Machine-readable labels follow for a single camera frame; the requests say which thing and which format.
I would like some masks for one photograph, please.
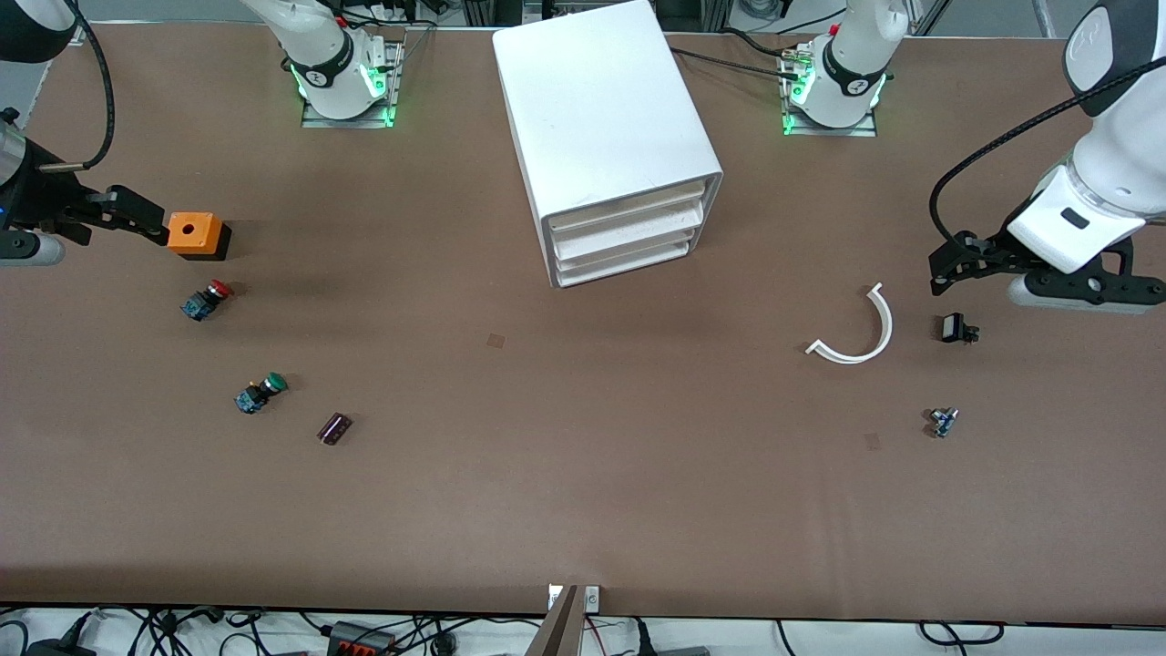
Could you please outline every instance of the white floor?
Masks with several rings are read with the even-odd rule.
[[[59,639],[70,625],[85,612],[84,608],[35,608],[0,616],[0,620],[20,620],[28,626],[31,641]],[[94,650],[98,656],[127,654],[141,621],[124,611],[105,611],[105,619],[93,616],[82,633],[80,647]],[[366,627],[408,620],[405,615],[349,615],[309,613],[317,625],[344,620]],[[690,647],[705,647],[712,656],[787,656],[778,640],[777,625],[766,620],[645,620],[658,651]],[[624,618],[596,618],[599,635],[607,656],[639,647],[635,623]],[[784,622],[791,647],[798,656],[863,655],[863,656],[940,656],[955,648],[941,648],[926,642],[919,627],[899,622]],[[257,623],[265,647],[274,655],[287,653],[325,654],[328,640],[295,613],[269,613]],[[995,632],[988,627],[956,626],[967,639],[979,639]],[[231,628],[226,622],[211,625],[195,620],[183,625],[178,637],[194,656],[219,654],[224,639],[232,633],[250,629]],[[535,627],[526,623],[496,625],[473,622],[455,632],[457,654],[493,656],[525,654]],[[929,633],[944,637],[939,626]],[[595,637],[585,632],[582,656],[600,656]],[[20,632],[14,627],[0,629],[0,654],[20,655]],[[147,655],[153,648],[148,635],[139,642],[138,653]],[[254,656],[255,646],[246,639],[232,639],[223,654]],[[424,656],[426,647],[408,654]],[[1156,629],[1087,629],[1048,627],[1007,627],[1004,637],[985,647],[969,647],[969,656],[1133,656],[1166,654],[1166,632]]]

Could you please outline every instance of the red wire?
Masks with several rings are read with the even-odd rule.
[[[591,627],[591,635],[595,636],[595,642],[599,646],[599,654],[603,654],[603,656],[607,656],[607,650],[603,647],[603,639],[599,637],[599,629],[596,628],[595,620],[588,618],[586,625]]]

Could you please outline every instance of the white curved handle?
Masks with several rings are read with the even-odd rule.
[[[883,353],[883,350],[891,344],[891,305],[886,304],[886,298],[878,290],[883,288],[881,282],[877,282],[870,291],[866,292],[866,297],[874,303],[874,308],[878,309],[878,315],[883,319],[883,334],[878,339],[878,345],[874,346],[874,351],[866,355],[842,355],[841,353],[831,350],[830,347],[822,344],[822,340],[814,340],[814,344],[806,350],[807,354],[817,353],[817,355],[829,360],[830,362],[837,362],[838,365],[858,365],[859,362],[866,362],[868,360],[874,358],[876,355]]]

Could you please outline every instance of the orange and black box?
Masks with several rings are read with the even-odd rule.
[[[167,225],[170,238],[166,247],[190,260],[226,259],[231,245],[231,226],[209,211],[176,211]]]

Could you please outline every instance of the brown tabletop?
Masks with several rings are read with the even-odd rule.
[[[772,80],[682,62],[725,172],[700,247],[552,289],[489,33],[430,34],[385,131],[302,129],[262,27],[100,35],[118,135],[84,181],[234,241],[188,262],[98,231],[0,273],[0,599],[538,612],[576,580],[609,614],[1166,619],[1166,315],[927,284],[932,184],[1068,94],[1060,43],[904,43],[877,139],[782,136]],[[101,110],[71,49],[30,135],[85,157]],[[995,231],[1087,126],[969,170],[953,228]],[[195,323],[212,276],[243,292]],[[878,281],[883,355],[802,353],[870,348]],[[979,344],[935,340],[956,310]],[[241,415],[271,371],[290,392]]]

